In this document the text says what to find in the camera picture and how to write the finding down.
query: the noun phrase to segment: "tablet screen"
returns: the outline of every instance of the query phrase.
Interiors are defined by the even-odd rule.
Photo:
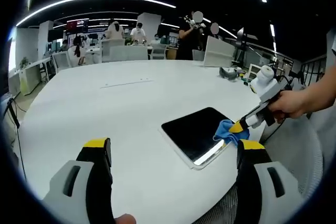
[[[195,162],[218,143],[213,140],[213,136],[224,119],[228,118],[214,108],[205,108],[164,123],[162,129]]]

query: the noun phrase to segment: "black ceiling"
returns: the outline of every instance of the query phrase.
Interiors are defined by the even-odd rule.
[[[31,0],[30,11],[60,0]],[[22,24],[22,27],[39,25],[46,20],[60,19],[81,13],[95,12],[149,12],[162,15],[165,23],[178,25],[178,17],[189,10],[200,10],[204,17],[236,33],[244,27],[247,33],[258,38],[256,42],[273,48],[269,24],[275,26],[277,50],[287,56],[306,61],[325,53],[326,32],[332,21],[328,10],[332,0],[157,0],[175,5],[169,8],[135,0],[81,0],[55,6],[41,12]],[[88,18],[137,18],[131,13],[100,13],[84,15]],[[230,35],[221,31],[223,36]]]

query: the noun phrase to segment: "blue cloth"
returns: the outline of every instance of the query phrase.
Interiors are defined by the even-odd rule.
[[[240,139],[248,139],[250,137],[250,131],[248,129],[240,132],[240,133],[231,133],[229,129],[232,127],[233,122],[229,119],[222,120],[219,123],[218,129],[213,137],[214,141],[219,141],[223,139],[226,144],[233,141],[235,146],[237,147],[238,141]]]

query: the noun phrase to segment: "human hand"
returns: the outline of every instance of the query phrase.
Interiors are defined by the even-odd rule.
[[[268,108],[278,123],[282,123],[286,117],[298,118],[306,112],[306,92],[301,91],[281,91],[279,99],[270,104]]]
[[[132,215],[124,214],[114,219],[116,224],[137,224],[135,218]]]

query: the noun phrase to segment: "white round table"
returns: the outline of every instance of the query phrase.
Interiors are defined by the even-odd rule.
[[[204,169],[190,169],[160,131],[170,120],[213,107],[237,120],[259,103],[242,81],[195,61],[124,61],[61,71],[31,104],[19,129],[28,183],[42,199],[52,176],[85,142],[111,138],[112,209],[138,224],[192,223],[236,180],[229,144]],[[264,129],[252,129],[259,140]]]

